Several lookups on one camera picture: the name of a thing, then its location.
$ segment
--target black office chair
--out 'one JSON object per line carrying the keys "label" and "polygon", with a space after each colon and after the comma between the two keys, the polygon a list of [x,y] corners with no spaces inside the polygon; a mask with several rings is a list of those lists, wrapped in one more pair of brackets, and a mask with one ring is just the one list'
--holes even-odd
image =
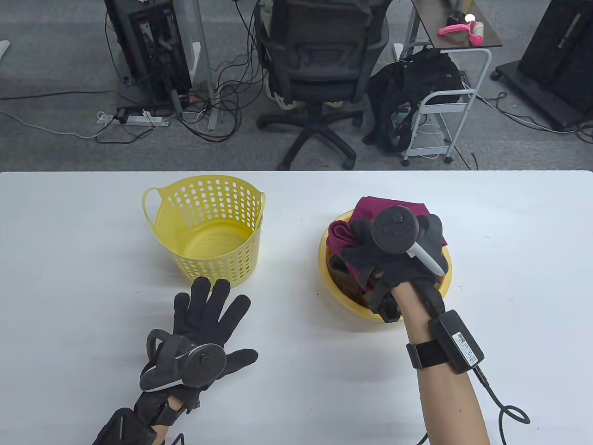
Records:
{"label": "black office chair", "polygon": [[370,7],[368,0],[275,0],[271,36],[255,11],[257,52],[268,71],[270,89],[291,104],[306,105],[305,116],[264,115],[260,129],[280,123],[303,128],[278,170],[290,170],[303,144],[320,134],[341,150],[346,170],[354,168],[356,152],[328,126],[352,119],[362,126],[362,111],[322,113],[324,102],[356,103],[366,92],[371,72],[389,40],[385,11],[391,0]]}

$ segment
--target maroon cloth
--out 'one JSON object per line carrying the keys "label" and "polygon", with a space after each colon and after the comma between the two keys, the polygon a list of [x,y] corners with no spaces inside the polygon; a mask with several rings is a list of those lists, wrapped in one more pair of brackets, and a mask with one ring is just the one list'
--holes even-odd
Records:
{"label": "maroon cloth", "polygon": [[[421,215],[429,215],[430,212],[426,208],[424,204],[417,204],[414,202],[405,202],[405,201],[394,201],[392,199],[384,199],[384,198],[375,198],[373,196],[366,196],[361,198],[360,201],[354,207],[354,213],[350,218],[350,223],[353,223],[357,220],[369,220],[373,221],[379,213],[385,210],[387,207],[391,207],[393,205],[401,205],[404,207],[408,207],[415,214],[415,216],[419,217]],[[344,247],[357,247],[360,243],[358,239],[352,233],[350,229],[350,224],[346,221],[334,221],[330,224],[329,227],[329,236],[327,237],[327,248],[331,250],[336,255],[340,256],[342,249]],[[443,246],[446,246],[447,242],[443,238]],[[350,273],[356,278],[358,281],[358,273],[357,271],[351,267],[349,264],[348,270]],[[364,290],[368,291],[371,288],[365,287]]]}

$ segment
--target basket handle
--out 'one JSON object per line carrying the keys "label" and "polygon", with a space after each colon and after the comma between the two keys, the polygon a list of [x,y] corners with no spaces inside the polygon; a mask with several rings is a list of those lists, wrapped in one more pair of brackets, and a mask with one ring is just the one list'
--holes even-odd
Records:
{"label": "basket handle", "polygon": [[260,208],[260,214],[257,216],[256,230],[260,230],[262,227],[263,210],[266,207],[266,194],[262,192],[262,208]]}
{"label": "basket handle", "polygon": [[152,231],[154,233],[156,233],[155,232],[155,227],[154,227],[154,221],[148,215],[148,210],[146,210],[146,198],[148,197],[148,194],[150,192],[152,192],[153,190],[156,190],[158,192],[158,194],[159,194],[159,196],[161,197],[161,200],[162,200],[161,189],[157,189],[156,187],[151,187],[146,192],[144,192],[144,194],[142,195],[142,210],[144,210],[144,216],[146,216],[146,220],[148,221],[148,224],[150,224],[150,227],[151,227]]}

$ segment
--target floor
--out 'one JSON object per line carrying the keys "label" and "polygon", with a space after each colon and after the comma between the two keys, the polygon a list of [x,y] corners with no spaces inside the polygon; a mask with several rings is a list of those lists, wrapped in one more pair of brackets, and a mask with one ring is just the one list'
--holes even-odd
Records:
{"label": "floor", "polygon": [[[255,0],[239,0],[249,16]],[[0,40],[11,47],[0,62],[0,97],[62,90],[111,90],[117,83],[103,34],[105,8],[100,0],[60,0],[60,7],[45,0],[3,0]],[[519,59],[529,43],[547,2],[541,0],[481,0],[480,6],[501,36],[504,47],[493,51],[493,65]],[[201,0],[212,65],[243,53],[246,32],[231,0]],[[388,12],[391,39],[400,42],[410,14],[409,0],[393,0]],[[390,45],[380,62],[393,60]],[[462,68],[475,79],[478,63],[460,59]],[[487,79],[485,97],[505,90]],[[252,97],[255,91],[247,93]],[[60,96],[0,101],[0,109],[62,132],[92,135],[100,129],[97,112],[112,113],[113,94]],[[521,115],[538,115],[520,99],[509,95],[501,105]],[[399,170],[398,158],[381,156],[361,143],[372,127],[367,100],[355,107],[367,113],[362,129],[348,122],[333,128],[358,152],[360,170]],[[0,171],[8,170],[271,170],[288,149],[296,130],[256,129],[256,116],[277,106],[261,95],[245,109],[241,129],[221,144],[203,142],[178,122],[154,131],[130,145],[98,145],[94,141],[57,136],[26,128],[0,115]],[[105,131],[110,140],[130,138],[113,126]],[[593,147],[574,134],[558,135],[523,128],[484,104],[477,103],[458,144],[463,157],[480,169],[585,169],[593,170]],[[343,157],[320,139],[312,139],[297,156],[293,169],[335,170]],[[455,156],[452,164],[442,159],[413,158],[409,169],[465,169]]]}

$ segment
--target backpack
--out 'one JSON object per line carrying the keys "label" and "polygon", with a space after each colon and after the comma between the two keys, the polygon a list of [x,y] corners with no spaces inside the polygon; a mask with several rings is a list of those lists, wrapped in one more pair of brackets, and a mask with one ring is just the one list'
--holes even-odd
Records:
{"label": "backpack", "polygon": [[[362,142],[375,144],[384,154],[408,149],[412,141],[412,119],[420,102],[435,91],[462,90],[461,75],[448,54],[430,48],[391,63],[369,80],[367,94],[375,118],[373,130]],[[428,104],[455,103],[460,95],[437,96]],[[409,110],[407,116],[395,126],[394,113]],[[399,136],[397,145],[391,142]]]}

